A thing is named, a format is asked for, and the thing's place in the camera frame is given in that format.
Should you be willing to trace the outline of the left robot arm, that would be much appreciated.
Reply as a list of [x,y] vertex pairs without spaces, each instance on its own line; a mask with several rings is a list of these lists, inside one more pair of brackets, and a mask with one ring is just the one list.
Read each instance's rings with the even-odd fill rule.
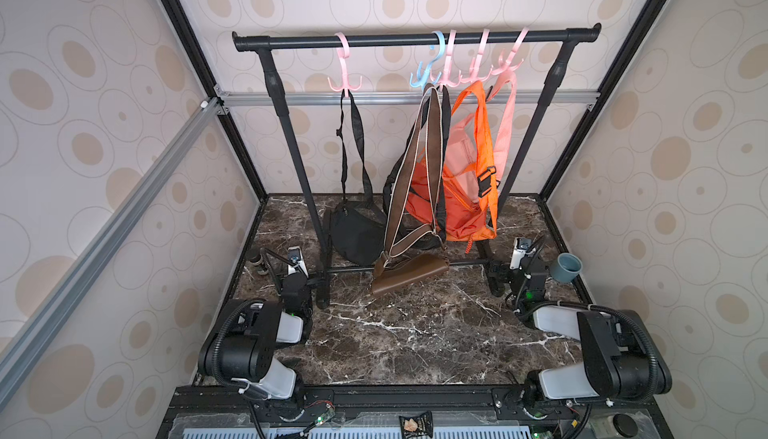
[[309,274],[299,247],[289,248],[286,257],[262,248],[260,258],[279,298],[228,301],[200,349],[198,371],[235,388],[249,401],[299,407],[305,401],[303,381],[275,353],[309,338],[313,326]]

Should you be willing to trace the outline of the red-orange waist bag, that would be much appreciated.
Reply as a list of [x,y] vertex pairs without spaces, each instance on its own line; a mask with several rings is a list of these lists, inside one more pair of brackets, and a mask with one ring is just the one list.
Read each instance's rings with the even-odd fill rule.
[[413,177],[409,187],[409,195],[406,203],[406,211],[416,220],[424,224],[436,224],[438,232],[442,233],[446,228],[446,209],[443,185],[440,185],[437,204],[432,207],[429,202],[429,181],[425,160],[422,159],[415,165]]

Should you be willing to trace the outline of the pink sling bag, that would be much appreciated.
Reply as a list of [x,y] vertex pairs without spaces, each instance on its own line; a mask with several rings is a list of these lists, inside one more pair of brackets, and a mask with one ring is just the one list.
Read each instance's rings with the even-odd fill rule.
[[469,94],[474,94],[478,99],[476,111],[452,126],[446,149],[445,165],[451,176],[455,177],[466,191],[474,189],[482,192],[488,189],[488,186],[483,185],[470,186],[469,179],[463,178],[470,171],[479,173],[479,182],[493,176],[496,180],[495,188],[501,185],[513,132],[517,94],[515,72],[512,70],[503,72],[490,92],[490,98],[493,99],[506,84],[510,84],[511,92],[494,143],[491,143],[487,120],[488,99],[483,95],[484,89],[481,81],[476,81],[467,87],[459,95],[452,108],[452,112],[455,113]]

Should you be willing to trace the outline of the brown strap bag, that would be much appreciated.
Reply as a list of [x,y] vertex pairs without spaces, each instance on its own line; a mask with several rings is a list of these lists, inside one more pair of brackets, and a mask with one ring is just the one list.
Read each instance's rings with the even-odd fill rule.
[[432,248],[447,242],[443,170],[450,128],[450,100],[425,86],[406,148],[385,183],[387,221],[374,265],[371,293],[383,296],[448,271]]

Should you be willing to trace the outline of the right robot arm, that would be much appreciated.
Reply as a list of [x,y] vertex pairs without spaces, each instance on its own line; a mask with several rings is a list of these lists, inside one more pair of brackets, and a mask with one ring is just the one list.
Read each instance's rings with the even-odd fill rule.
[[579,342],[582,360],[530,372],[520,401],[527,406],[591,398],[645,403],[670,392],[671,371],[637,312],[546,298],[546,282],[572,281],[582,262],[570,253],[545,262],[540,257],[543,242],[542,236],[514,241],[510,264],[502,269],[510,285],[507,297],[525,326]]

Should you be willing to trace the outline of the orange sling bag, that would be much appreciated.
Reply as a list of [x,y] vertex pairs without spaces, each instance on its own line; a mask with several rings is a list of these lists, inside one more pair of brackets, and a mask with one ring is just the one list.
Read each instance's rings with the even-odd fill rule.
[[453,242],[479,242],[497,237],[498,188],[493,176],[479,182],[479,173],[470,171],[463,178],[470,186],[488,186],[482,192],[466,191],[452,177],[447,166],[443,169],[443,185],[446,200],[446,235]]

